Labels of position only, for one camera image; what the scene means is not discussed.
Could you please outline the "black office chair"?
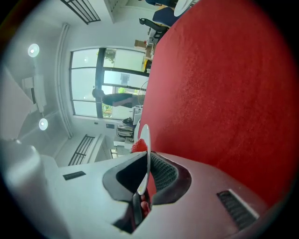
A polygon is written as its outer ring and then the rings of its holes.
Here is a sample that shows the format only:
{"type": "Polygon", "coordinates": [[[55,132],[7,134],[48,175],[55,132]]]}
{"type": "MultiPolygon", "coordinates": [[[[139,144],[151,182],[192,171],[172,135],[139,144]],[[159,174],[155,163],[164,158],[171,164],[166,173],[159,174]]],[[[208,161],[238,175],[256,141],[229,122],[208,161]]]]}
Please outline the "black office chair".
{"type": "Polygon", "coordinates": [[[140,18],[139,23],[141,25],[146,25],[149,28],[153,29],[155,31],[154,37],[158,41],[165,35],[165,33],[169,30],[169,27],[158,25],[148,19],[140,18]]]}

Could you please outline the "white pipes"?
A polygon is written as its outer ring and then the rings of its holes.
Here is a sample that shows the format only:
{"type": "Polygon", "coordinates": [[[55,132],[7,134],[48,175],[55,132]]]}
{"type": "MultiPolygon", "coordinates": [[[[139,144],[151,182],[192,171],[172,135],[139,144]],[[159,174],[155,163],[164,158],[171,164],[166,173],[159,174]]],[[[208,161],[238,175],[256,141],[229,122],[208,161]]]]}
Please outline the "white pipes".
{"type": "Polygon", "coordinates": [[[68,139],[73,137],[71,125],[68,119],[67,107],[64,102],[64,45],[66,37],[69,31],[69,24],[63,23],[60,36],[58,39],[56,57],[55,57],[55,70],[54,70],[54,83],[55,83],[55,95],[57,100],[58,112],[61,118],[61,122],[68,139]]]}

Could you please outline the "round white side table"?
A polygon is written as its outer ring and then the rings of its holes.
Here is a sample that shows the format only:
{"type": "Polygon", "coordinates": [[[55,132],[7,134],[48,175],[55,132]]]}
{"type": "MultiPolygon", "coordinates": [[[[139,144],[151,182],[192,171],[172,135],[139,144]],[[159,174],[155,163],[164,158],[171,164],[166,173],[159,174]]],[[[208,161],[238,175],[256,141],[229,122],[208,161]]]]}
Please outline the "round white side table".
{"type": "Polygon", "coordinates": [[[178,0],[174,9],[174,16],[180,16],[199,1],[200,0],[178,0]]]}

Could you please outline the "white round plate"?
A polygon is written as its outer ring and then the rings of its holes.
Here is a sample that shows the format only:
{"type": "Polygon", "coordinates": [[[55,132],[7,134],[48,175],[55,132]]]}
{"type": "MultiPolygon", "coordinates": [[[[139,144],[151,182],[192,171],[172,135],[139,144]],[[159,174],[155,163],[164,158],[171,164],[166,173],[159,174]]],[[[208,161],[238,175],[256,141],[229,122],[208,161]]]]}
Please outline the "white round plate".
{"type": "Polygon", "coordinates": [[[149,175],[150,175],[150,166],[151,166],[151,141],[150,141],[150,128],[147,124],[145,124],[141,131],[141,138],[145,141],[145,144],[147,146],[147,172],[139,185],[137,189],[137,193],[142,196],[144,195],[148,181],[149,181],[149,175]]]}

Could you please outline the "large glass door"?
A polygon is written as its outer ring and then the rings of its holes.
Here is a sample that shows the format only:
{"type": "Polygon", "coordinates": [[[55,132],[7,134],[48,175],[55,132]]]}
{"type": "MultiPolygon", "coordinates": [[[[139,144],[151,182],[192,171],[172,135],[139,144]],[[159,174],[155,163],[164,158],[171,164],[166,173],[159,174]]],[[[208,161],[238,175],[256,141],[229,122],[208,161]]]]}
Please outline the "large glass door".
{"type": "Polygon", "coordinates": [[[133,108],[97,102],[93,89],[105,94],[138,94],[149,79],[152,61],[142,51],[93,48],[73,51],[70,65],[70,92],[74,115],[123,120],[134,116],[133,108]]]}

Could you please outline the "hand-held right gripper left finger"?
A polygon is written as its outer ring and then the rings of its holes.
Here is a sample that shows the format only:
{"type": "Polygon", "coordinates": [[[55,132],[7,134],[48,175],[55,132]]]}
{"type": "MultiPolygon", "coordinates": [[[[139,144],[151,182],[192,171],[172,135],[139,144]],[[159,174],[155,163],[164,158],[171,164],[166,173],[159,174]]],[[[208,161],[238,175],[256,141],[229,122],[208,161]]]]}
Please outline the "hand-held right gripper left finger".
{"type": "Polygon", "coordinates": [[[148,155],[58,167],[49,156],[43,165],[50,196],[58,207],[67,239],[126,239],[143,220],[137,189],[148,155]]]}

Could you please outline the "red strawberry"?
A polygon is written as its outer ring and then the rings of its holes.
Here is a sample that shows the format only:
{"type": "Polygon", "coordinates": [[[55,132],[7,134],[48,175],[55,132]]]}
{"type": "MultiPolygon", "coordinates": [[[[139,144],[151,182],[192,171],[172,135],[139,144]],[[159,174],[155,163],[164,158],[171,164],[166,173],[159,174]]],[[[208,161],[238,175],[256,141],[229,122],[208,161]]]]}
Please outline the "red strawberry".
{"type": "Polygon", "coordinates": [[[136,152],[144,152],[147,151],[148,147],[144,139],[138,139],[131,148],[131,153],[136,153],[136,152]]]}

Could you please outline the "black ceiling grille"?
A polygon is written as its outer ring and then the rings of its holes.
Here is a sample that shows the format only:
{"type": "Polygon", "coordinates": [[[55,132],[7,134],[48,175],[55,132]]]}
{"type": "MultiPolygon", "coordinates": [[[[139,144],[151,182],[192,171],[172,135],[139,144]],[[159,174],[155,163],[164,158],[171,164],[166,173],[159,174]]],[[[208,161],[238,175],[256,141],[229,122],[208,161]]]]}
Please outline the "black ceiling grille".
{"type": "Polygon", "coordinates": [[[86,25],[101,21],[89,0],[60,0],[86,25]]]}
{"type": "Polygon", "coordinates": [[[77,146],[75,152],[73,153],[68,166],[80,165],[83,160],[86,158],[87,151],[93,143],[95,137],[85,135],[79,145],[77,146]]]}

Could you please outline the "blue chair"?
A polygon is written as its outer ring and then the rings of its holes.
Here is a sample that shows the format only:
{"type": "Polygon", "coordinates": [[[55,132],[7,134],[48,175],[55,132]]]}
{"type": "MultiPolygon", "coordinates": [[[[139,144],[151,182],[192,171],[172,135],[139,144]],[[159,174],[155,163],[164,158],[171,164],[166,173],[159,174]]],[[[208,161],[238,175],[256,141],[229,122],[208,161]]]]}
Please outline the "blue chair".
{"type": "Polygon", "coordinates": [[[164,7],[154,13],[152,20],[171,27],[179,18],[180,16],[174,15],[174,10],[171,7],[164,7]]]}

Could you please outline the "white ceiling unit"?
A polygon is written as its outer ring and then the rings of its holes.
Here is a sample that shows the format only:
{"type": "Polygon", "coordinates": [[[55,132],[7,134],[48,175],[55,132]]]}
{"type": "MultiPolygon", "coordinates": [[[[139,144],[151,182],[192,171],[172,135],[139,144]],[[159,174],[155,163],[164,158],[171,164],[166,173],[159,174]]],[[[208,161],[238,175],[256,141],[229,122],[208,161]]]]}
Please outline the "white ceiling unit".
{"type": "Polygon", "coordinates": [[[43,113],[44,108],[47,105],[43,75],[24,78],[22,79],[21,84],[23,91],[32,101],[30,113],[43,113]]]}

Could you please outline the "round ceiling lamp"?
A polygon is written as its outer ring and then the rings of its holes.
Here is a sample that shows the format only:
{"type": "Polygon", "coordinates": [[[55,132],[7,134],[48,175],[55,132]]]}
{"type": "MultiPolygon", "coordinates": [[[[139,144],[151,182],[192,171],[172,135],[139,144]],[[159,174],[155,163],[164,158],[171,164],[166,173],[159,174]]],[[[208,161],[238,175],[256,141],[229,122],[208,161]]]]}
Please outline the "round ceiling lamp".
{"type": "Polygon", "coordinates": [[[48,128],[49,124],[48,124],[48,121],[46,118],[42,118],[42,119],[40,119],[38,125],[39,125],[40,130],[45,131],[48,128]]]}
{"type": "Polygon", "coordinates": [[[36,43],[33,43],[28,47],[28,55],[31,58],[38,56],[39,51],[40,51],[39,45],[36,43]]]}

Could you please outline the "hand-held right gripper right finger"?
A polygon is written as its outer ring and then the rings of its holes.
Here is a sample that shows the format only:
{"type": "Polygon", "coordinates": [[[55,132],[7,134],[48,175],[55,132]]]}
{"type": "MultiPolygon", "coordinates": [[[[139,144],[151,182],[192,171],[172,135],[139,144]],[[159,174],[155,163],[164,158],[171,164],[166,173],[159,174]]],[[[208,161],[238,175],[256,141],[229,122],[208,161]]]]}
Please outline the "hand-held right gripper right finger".
{"type": "Polygon", "coordinates": [[[248,239],[266,203],[249,188],[210,165],[152,153],[157,192],[139,239],[248,239]]]}

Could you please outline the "red cloth covered table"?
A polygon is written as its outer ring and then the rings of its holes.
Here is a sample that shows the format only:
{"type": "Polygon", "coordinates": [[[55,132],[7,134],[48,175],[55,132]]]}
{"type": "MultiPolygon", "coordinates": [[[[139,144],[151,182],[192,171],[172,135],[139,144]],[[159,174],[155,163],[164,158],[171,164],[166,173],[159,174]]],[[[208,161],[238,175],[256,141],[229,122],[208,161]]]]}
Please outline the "red cloth covered table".
{"type": "Polygon", "coordinates": [[[299,69],[253,0],[199,0],[157,44],[141,124],[154,151],[217,167],[272,206],[299,165],[299,69]]]}

